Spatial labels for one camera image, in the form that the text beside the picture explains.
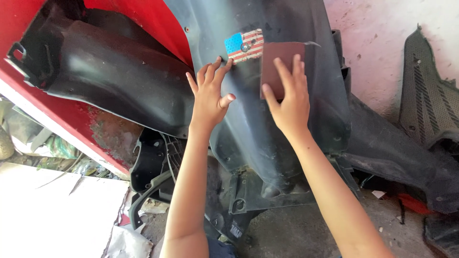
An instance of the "fingernail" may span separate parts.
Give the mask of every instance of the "fingernail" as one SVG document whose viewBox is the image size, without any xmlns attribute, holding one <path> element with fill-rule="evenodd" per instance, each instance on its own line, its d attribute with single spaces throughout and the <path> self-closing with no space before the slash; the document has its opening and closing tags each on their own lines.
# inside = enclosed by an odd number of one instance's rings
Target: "fingernail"
<svg viewBox="0 0 459 258">
<path fill-rule="evenodd" d="M 267 83 L 261 85 L 261 88 L 262 88 L 263 91 L 269 91 L 270 90 L 270 87 L 269 87 L 269 85 Z"/>
</svg>

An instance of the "american flag sticker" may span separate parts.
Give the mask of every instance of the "american flag sticker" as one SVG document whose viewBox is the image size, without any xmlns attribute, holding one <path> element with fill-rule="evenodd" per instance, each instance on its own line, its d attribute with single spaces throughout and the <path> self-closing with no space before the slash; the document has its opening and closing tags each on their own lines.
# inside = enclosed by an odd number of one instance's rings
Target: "american flag sticker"
<svg viewBox="0 0 459 258">
<path fill-rule="evenodd" d="M 225 39 L 226 53 L 233 63 L 258 58 L 263 53 L 263 34 L 260 28 L 247 33 L 236 33 Z"/>
</svg>

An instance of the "sandpaper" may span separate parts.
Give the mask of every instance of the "sandpaper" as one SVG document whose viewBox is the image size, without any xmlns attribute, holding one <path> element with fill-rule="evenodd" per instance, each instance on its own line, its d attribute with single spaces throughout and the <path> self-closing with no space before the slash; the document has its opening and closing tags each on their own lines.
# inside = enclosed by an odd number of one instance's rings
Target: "sandpaper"
<svg viewBox="0 0 459 258">
<path fill-rule="evenodd" d="M 260 78 L 260 98 L 264 100 L 264 94 L 261 90 L 261 85 L 267 83 L 271 86 L 276 99 L 284 99 L 284 86 L 280 80 L 279 73 L 277 73 L 276 66 L 273 60 L 279 57 L 287 66 L 287 69 L 292 72 L 293 70 L 293 56 L 300 54 L 301 61 L 304 60 L 304 43 L 301 42 L 272 42 L 264 43 L 263 55 L 261 64 L 261 78 Z"/>
</svg>

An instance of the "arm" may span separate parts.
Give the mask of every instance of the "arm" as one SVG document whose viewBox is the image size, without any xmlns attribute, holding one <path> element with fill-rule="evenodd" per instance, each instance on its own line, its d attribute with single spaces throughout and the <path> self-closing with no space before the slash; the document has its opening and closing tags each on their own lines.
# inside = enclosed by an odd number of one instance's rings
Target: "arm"
<svg viewBox="0 0 459 258">
<path fill-rule="evenodd" d="M 276 58 L 274 64 L 285 89 L 279 104 L 269 87 L 263 92 L 279 129 L 297 154 L 306 179 L 344 258 L 392 258 L 368 215 L 315 143 L 308 130 L 309 95 L 304 62 L 295 55 L 293 71 Z"/>
<path fill-rule="evenodd" d="M 236 99 L 233 94 L 225 97 L 220 95 L 221 83 L 231 68 L 232 59 L 228 60 L 226 66 L 218 69 L 220 64 L 221 57 L 218 57 L 214 64 L 209 63 L 201 68 L 197 73 L 197 84 L 189 73 L 186 74 L 195 95 L 195 104 L 188 142 L 172 195 L 161 250 L 162 258 L 209 257 L 203 224 L 207 189 L 207 148 L 210 133 L 223 120 L 228 105 Z"/>
</svg>

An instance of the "hand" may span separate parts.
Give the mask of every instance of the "hand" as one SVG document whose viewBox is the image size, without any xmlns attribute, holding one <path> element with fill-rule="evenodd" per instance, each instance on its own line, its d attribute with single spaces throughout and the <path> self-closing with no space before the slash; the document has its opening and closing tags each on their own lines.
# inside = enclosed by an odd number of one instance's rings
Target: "hand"
<svg viewBox="0 0 459 258">
<path fill-rule="evenodd" d="M 309 94 L 304 62 L 300 61 L 300 55 L 295 55 L 293 73 L 289 72 L 280 58 L 274 59 L 274 65 L 284 86 L 284 100 L 279 104 L 268 84 L 263 84 L 262 90 L 274 122 L 291 142 L 309 132 Z"/>
<path fill-rule="evenodd" d="M 198 131 L 210 134 L 213 128 L 223 120 L 230 103 L 236 99 L 233 94 L 221 96 L 222 81 L 225 74 L 231 69 L 233 59 L 229 59 L 226 65 L 219 69 L 221 63 L 222 58 L 218 56 L 215 63 L 208 63 L 202 67 L 196 76 L 197 85 L 191 74 L 186 73 L 191 90 L 195 95 L 190 128 L 198 127 Z"/>
</svg>

